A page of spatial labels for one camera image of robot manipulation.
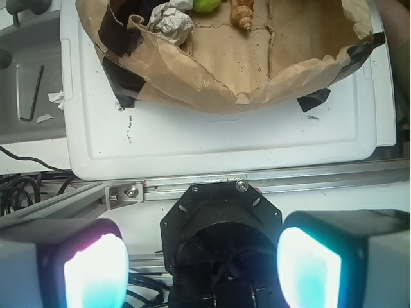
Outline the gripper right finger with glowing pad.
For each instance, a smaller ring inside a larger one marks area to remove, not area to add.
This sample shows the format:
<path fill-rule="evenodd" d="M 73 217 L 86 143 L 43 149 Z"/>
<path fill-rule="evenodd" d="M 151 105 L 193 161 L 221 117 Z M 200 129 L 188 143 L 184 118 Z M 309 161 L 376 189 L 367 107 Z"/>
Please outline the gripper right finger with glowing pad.
<path fill-rule="evenodd" d="M 277 270 L 290 307 L 410 307 L 410 213 L 295 211 Z"/>

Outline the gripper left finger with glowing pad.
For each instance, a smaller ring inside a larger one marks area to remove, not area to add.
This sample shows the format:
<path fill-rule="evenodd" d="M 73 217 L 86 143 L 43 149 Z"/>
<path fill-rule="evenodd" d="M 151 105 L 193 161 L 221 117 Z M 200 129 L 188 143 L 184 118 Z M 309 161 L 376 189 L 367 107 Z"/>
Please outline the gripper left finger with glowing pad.
<path fill-rule="evenodd" d="M 121 307 L 128 269 L 109 219 L 1 219 L 1 307 Z"/>

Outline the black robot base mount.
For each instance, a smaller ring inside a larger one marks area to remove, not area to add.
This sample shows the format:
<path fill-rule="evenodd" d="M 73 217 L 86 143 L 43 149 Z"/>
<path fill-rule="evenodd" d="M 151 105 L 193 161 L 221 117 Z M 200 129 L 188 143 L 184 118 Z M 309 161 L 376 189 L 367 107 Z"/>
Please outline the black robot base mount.
<path fill-rule="evenodd" d="M 281 211 L 247 182 L 194 184 L 160 222 L 170 307 L 285 307 Z"/>

